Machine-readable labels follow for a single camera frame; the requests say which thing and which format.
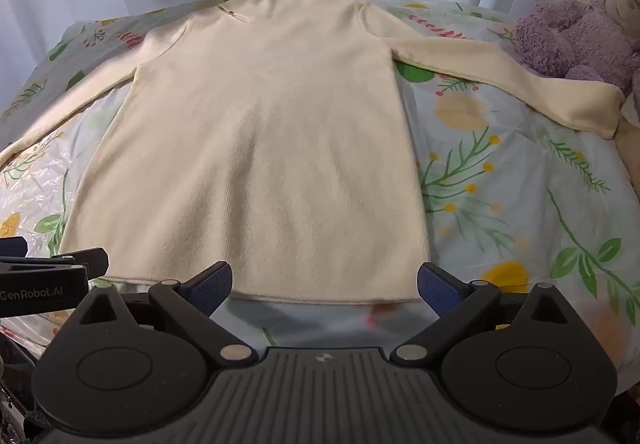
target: red berry print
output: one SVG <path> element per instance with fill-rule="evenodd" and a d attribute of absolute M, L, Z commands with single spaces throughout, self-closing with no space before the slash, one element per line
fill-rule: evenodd
<path fill-rule="evenodd" d="M 144 39 L 140 34 L 134 32 L 121 32 L 118 34 L 118 39 L 127 43 L 127 50 L 134 46 L 140 45 Z"/>
<path fill-rule="evenodd" d="M 428 21 L 426 19 L 422 19 L 419 18 L 418 16 L 411 14 L 409 16 L 409 19 L 411 21 L 415 21 L 416 23 L 418 23 L 418 25 L 424 25 L 425 27 L 427 27 L 429 30 L 431 30 L 431 32 L 441 32 L 438 35 L 443 37 L 443 38 L 455 38 L 455 39 L 466 39 L 463 35 L 462 32 L 456 33 L 455 30 L 447 30 L 446 32 L 444 31 L 444 29 L 442 28 L 436 28 L 436 25 L 434 25 L 433 23 L 428 23 Z"/>
<path fill-rule="evenodd" d="M 395 303 L 380 303 L 377 305 L 373 305 L 371 308 L 371 312 L 367 316 L 367 328 L 374 329 L 378 326 L 380 322 L 380 318 L 382 318 L 385 314 L 391 313 L 398 308 L 398 305 Z"/>

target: floral bedsheet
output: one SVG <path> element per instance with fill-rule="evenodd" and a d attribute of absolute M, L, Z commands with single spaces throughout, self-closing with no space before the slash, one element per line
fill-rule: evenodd
<path fill-rule="evenodd" d="M 369 0 L 424 35 L 493 42 L 518 59 L 508 16 L 455 2 Z M 105 59 L 186 4 L 78 22 L 0 115 L 0 144 Z M 619 390 L 640 380 L 640 204 L 612 141 L 562 127 L 492 86 L 396 63 L 433 261 L 507 291 L 554 283 L 614 361 Z M 0 236 L 55 254 L 82 175 L 129 90 L 123 84 L 0 169 Z M 124 289 L 142 289 L 124 285 Z M 38 354 L 66 313 L 2 319 Z M 213 314 L 258 349 L 375 345 L 389 351 L 436 319 L 423 303 L 299 305 L 228 299 Z"/>

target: cream sweater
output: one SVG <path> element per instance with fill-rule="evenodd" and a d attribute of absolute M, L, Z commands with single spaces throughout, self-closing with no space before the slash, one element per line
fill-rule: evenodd
<path fill-rule="evenodd" d="M 108 276 L 135 283 L 225 259 L 252 299 L 417 299 L 429 241 L 393 58 L 493 84 L 574 129 L 616 128 L 614 86 L 536 77 L 494 45 L 425 38 L 364 1 L 232 0 L 105 62 L 0 165 L 135 75 L 61 251 L 104 247 Z"/>

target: green leaf print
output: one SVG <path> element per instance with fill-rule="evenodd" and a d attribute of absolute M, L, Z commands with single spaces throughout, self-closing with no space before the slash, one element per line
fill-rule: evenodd
<path fill-rule="evenodd" d="M 564 159 L 564 162 L 569 164 L 569 166 L 577 169 L 580 172 L 582 179 L 590 189 L 593 189 L 593 191 L 597 191 L 598 193 L 606 193 L 611 190 L 607 187 L 604 180 L 593 175 L 591 165 L 581 151 L 576 151 L 570 148 L 564 142 L 556 142 L 551 138 L 545 128 L 540 128 L 538 130 L 538 139 L 548 150 L 553 151 L 558 155 L 558 157 Z"/>
<path fill-rule="evenodd" d="M 418 66 L 412 66 L 402 61 L 395 61 L 396 68 L 402 78 L 409 82 L 427 82 L 435 77 L 435 73 Z"/>
<path fill-rule="evenodd" d="M 84 78 L 84 72 L 82 70 L 78 70 L 76 75 L 69 79 L 69 82 L 66 84 L 66 90 L 69 90 L 71 87 L 75 86 Z"/>
<path fill-rule="evenodd" d="M 575 262 L 578 258 L 570 258 L 574 255 L 576 250 L 577 249 L 575 247 L 567 247 L 558 253 L 554 266 L 551 268 L 551 278 L 562 278 L 574 270 Z"/>
<path fill-rule="evenodd" d="M 598 259 L 604 263 L 610 261 L 616 257 L 616 254 L 620 250 L 622 244 L 621 238 L 611 238 L 603 243 L 598 251 Z"/>
<path fill-rule="evenodd" d="M 274 341 L 273 336 L 268 331 L 267 327 L 262 327 L 262 333 L 264 334 L 264 337 L 267 338 L 267 341 L 269 342 L 270 347 L 278 346 L 276 345 L 276 342 Z"/>
<path fill-rule="evenodd" d="M 620 313 L 620 293 L 618 292 L 618 285 L 612 279 L 607 280 L 607 294 L 609 294 L 609 305 L 615 315 Z"/>
<path fill-rule="evenodd" d="M 398 7 L 387 7 L 386 11 L 398 19 L 407 17 L 406 12 L 404 12 L 401 8 L 398 8 Z"/>
<path fill-rule="evenodd" d="M 65 232 L 66 227 L 66 177 L 69 170 L 65 171 L 65 175 L 62 177 L 62 214 L 55 213 L 47 217 L 42 218 L 33 230 L 39 234 L 52 233 L 49 240 L 47 240 L 47 248 L 49 249 L 49 257 L 58 253 L 60 248 L 60 242 L 62 241 L 62 235 Z"/>
<path fill-rule="evenodd" d="M 552 278 L 559 278 L 568 275 L 575 266 L 575 262 L 578 261 L 578 271 L 580 277 L 587 290 L 595 297 L 597 294 L 596 276 L 594 269 L 601 271 L 601 273 L 607 276 L 607 294 L 609 295 L 609 305 L 613 312 L 618 315 L 620 312 L 620 291 L 626 293 L 625 299 L 625 311 L 626 316 L 632 324 L 636 324 L 636 311 L 640 308 L 640 298 L 634 289 L 637 289 L 635 284 L 633 287 L 628 286 L 622 279 L 620 279 L 615 272 L 603 267 L 602 264 L 605 261 L 612 260 L 620 251 L 622 241 L 620 238 L 611 238 L 602 244 L 598 257 L 596 258 L 587 248 L 581 244 L 575 237 L 575 234 L 571 231 L 566 221 L 562 217 L 560 207 L 556 198 L 550 189 L 546 192 L 551 199 L 551 203 L 558 214 L 558 220 L 560 225 L 564 229 L 565 233 L 572 241 L 573 247 L 566 247 L 562 249 L 556 257 L 556 262 L 551 271 Z M 578 251 L 578 257 L 575 257 L 575 252 Z"/>
<path fill-rule="evenodd" d="M 68 46 L 68 44 L 71 41 L 67 41 L 66 43 L 63 43 L 62 45 L 58 46 L 55 51 L 52 53 L 52 55 L 49 56 L 49 61 L 55 61 L 56 58 L 65 51 L 65 48 Z"/>
<path fill-rule="evenodd" d="M 591 295 L 598 299 L 598 282 L 596 281 L 596 275 L 591 268 L 591 264 L 589 260 L 584 257 L 583 254 L 578 258 L 578 273 L 580 273 L 580 278 L 582 278 L 582 282 L 584 286 L 587 287 L 587 290 L 591 292 Z"/>
<path fill-rule="evenodd" d="M 478 89 L 478 83 L 474 80 L 444 74 L 440 74 L 440 78 L 442 82 L 438 85 L 441 88 L 436 92 L 438 96 L 443 96 L 446 91 L 465 91 L 469 86 L 471 86 L 471 90 Z"/>
<path fill-rule="evenodd" d="M 41 218 L 33 230 L 36 233 L 50 233 L 51 231 L 55 231 L 60 223 L 60 214 L 56 213 L 54 215 L 49 215 L 48 217 Z"/>
<path fill-rule="evenodd" d="M 636 325 L 636 304 L 631 300 L 631 298 L 626 299 L 626 317 L 629 318 L 629 321 L 635 326 Z"/>
<path fill-rule="evenodd" d="M 471 15 L 475 18 L 480 18 L 480 19 L 489 19 L 491 21 L 495 21 L 496 23 L 503 23 L 503 21 L 499 18 L 495 18 L 493 16 L 482 16 L 481 13 L 479 12 L 472 12 Z"/>
<path fill-rule="evenodd" d="M 516 41 L 516 36 L 508 28 L 505 28 L 504 32 L 496 32 L 495 30 L 491 30 L 491 29 L 487 29 L 487 30 L 489 32 L 495 34 L 496 36 L 498 36 L 500 39 L 504 39 L 505 41 L 510 42 L 511 46 L 513 46 L 514 48 L 518 48 L 518 42 Z"/>
<path fill-rule="evenodd" d="M 45 140 L 40 141 L 31 149 L 23 151 L 12 160 L 12 162 L 9 162 L 7 166 L 0 171 L 0 177 L 4 180 L 4 185 L 8 188 L 11 183 L 20 180 L 29 170 L 31 164 L 39 158 L 44 157 L 51 143 L 55 139 L 62 137 L 62 134 L 62 131 L 58 131 L 53 135 L 49 135 Z"/>
<path fill-rule="evenodd" d="M 42 90 L 44 90 L 46 84 L 47 79 L 45 79 L 41 84 L 34 82 L 31 86 L 22 90 L 22 92 L 11 103 L 11 106 L 9 106 L 9 108 L 4 111 L 4 113 L 2 114 L 2 119 L 6 119 L 18 108 L 29 104 L 35 97 L 40 94 Z"/>
<path fill-rule="evenodd" d="M 481 252 L 485 252 L 485 242 L 494 245 L 502 257 L 502 250 L 512 252 L 511 246 L 515 243 L 515 239 L 506 232 L 508 224 L 498 217 L 502 205 L 476 198 L 480 189 L 473 182 L 474 178 L 495 170 L 486 160 L 494 152 L 492 148 L 500 144 L 500 138 L 488 133 L 488 126 L 479 136 L 473 132 L 472 139 L 469 139 L 472 140 L 470 147 L 460 140 L 456 149 L 449 150 L 444 164 L 437 153 L 431 153 L 424 173 L 418 171 L 418 176 L 425 213 L 451 215 L 464 239 L 467 239 L 466 233 L 471 232 Z M 433 175 L 432 169 L 433 172 L 440 169 L 440 176 Z"/>

